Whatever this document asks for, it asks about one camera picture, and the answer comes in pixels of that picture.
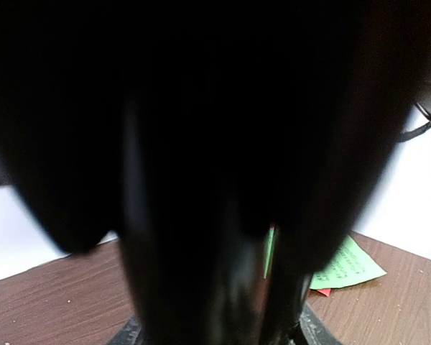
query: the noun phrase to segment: black stand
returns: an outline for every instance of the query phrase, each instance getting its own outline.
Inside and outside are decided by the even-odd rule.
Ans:
[[[324,327],[323,323],[313,313],[308,304],[305,304],[302,315],[300,316],[300,329],[294,335],[291,345],[302,345],[304,341],[312,345],[342,345],[334,336]],[[123,326],[123,328],[110,340],[107,345],[146,345],[142,336],[142,328],[137,323],[135,317]]]

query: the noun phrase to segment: white wall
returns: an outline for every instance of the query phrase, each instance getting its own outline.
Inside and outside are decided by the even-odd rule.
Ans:
[[[407,127],[425,122],[413,111]],[[431,130],[398,144],[355,230],[431,259]]]
[[[114,238],[109,234],[106,240]],[[0,188],[0,279],[64,257],[13,188]]]

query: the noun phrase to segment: brown wood grain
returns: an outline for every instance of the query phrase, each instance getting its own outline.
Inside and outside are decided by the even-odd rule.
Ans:
[[[1,280],[0,345],[106,343],[133,312],[116,244],[99,247]]]
[[[431,261],[353,237],[388,275],[311,306],[345,345],[430,345]],[[102,345],[131,314],[115,242],[0,281],[0,345]]]
[[[329,298],[311,292],[312,308],[346,345],[431,345],[431,261],[352,236],[388,274]]]

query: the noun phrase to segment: black cable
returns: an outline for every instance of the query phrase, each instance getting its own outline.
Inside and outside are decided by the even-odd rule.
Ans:
[[[417,108],[418,109],[418,111],[420,112],[420,113],[422,113],[422,115],[424,116],[424,117],[426,117],[426,120],[428,120],[429,122],[431,122],[431,113],[428,111],[428,110],[426,110],[420,103],[415,103],[415,108]]]
[[[401,136],[398,138],[397,142],[407,142],[409,140],[412,140],[418,137],[419,135],[422,135],[423,133],[425,133],[428,129],[431,129],[431,122],[427,122],[423,126],[418,127],[413,131],[401,133]]]

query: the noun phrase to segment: black object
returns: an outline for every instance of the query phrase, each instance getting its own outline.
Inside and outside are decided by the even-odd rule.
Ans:
[[[341,345],[341,343],[332,335],[323,325],[320,319],[312,311],[308,304],[305,304],[303,312],[300,315],[300,338],[302,342],[294,342],[290,345],[303,345],[303,339],[312,345]],[[147,345],[144,342],[142,328],[133,316],[123,326],[123,328],[110,340],[107,345]]]
[[[430,46],[431,1],[0,1],[0,178],[66,252],[117,231],[154,345],[286,341]]]
[[[415,103],[414,106],[418,109],[421,115],[423,115],[426,120],[428,120],[428,122],[416,129],[413,129],[412,131],[402,132],[398,138],[398,142],[408,142],[409,140],[412,140],[431,129],[431,113],[419,102]]]

